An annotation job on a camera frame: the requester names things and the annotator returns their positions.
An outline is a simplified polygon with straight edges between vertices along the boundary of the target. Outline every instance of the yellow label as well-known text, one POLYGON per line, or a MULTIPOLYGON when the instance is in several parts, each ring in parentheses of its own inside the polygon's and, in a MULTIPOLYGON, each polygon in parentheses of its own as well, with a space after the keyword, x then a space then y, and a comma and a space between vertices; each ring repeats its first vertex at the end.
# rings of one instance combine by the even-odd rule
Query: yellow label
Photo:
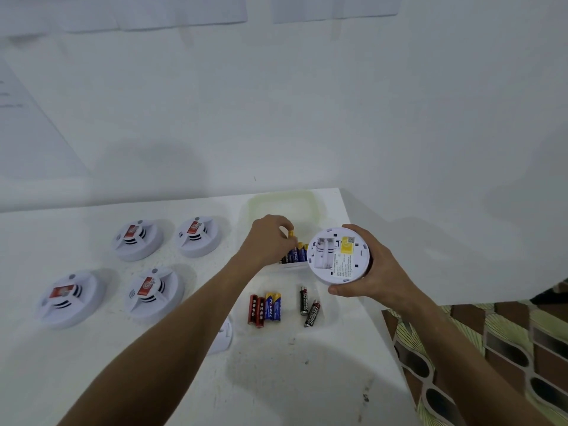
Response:
POLYGON ((341 238, 341 254, 353 254, 353 243, 349 242, 351 239, 348 236, 341 238))

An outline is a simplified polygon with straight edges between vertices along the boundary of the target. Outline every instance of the yellow sticker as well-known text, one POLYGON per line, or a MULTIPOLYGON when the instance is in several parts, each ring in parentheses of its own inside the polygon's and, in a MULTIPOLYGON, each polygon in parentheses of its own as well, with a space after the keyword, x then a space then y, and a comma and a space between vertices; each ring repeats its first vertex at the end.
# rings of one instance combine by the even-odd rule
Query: yellow sticker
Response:
POLYGON ((341 254, 353 254, 353 243, 355 239, 349 236, 341 238, 341 254))

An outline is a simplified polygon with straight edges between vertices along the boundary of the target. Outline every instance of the red sticker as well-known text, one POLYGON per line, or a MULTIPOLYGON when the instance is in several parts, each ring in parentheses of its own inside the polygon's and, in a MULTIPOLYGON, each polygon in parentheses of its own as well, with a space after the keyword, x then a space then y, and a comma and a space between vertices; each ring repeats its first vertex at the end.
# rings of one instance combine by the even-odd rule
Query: red sticker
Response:
POLYGON ((134 225, 132 224, 128 230, 126 230, 126 233, 124 234, 124 238, 126 239, 127 237, 134 237, 134 233, 136 233, 136 231, 138 230, 138 225, 134 225))
POLYGON ((188 235, 195 235, 200 225, 201 225, 200 222, 197 221, 192 222, 188 230, 188 235))
POLYGON ((140 289, 138 290, 138 295, 148 296, 148 293, 150 293, 150 289, 152 288, 153 285, 154 285, 154 278, 146 277, 146 279, 144 279, 144 282, 140 286, 140 289))
POLYGON ((73 291, 73 289, 75 288, 75 284, 71 284, 70 286, 60 286, 60 287, 55 287, 52 291, 51 294, 49 295, 49 298, 62 298, 67 296, 67 294, 69 294, 70 292, 73 291))

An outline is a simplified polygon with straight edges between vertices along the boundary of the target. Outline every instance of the person's left hand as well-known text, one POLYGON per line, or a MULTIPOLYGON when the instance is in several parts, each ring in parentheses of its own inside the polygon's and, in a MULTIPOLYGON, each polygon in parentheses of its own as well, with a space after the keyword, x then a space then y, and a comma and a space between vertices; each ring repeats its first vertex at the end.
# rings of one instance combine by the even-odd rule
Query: person's left hand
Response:
POLYGON ((282 215, 266 215, 255 220, 239 253, 252 259, 259 267, 277 263, 298 244, 298 238, 287 237, 280 226, 294 230, 294 225, 282 215))

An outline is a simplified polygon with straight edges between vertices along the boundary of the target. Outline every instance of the person's left arm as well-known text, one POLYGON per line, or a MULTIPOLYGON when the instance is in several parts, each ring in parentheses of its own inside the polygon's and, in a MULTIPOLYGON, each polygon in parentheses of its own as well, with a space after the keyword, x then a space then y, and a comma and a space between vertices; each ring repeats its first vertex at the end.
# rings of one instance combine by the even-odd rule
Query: person's left arm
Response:
POLYGON ((246 284, 296 245, 280 226, 294 229, 283 216, 256 220, 229 263, 110 362, 59 426, 165 424, 246 284))

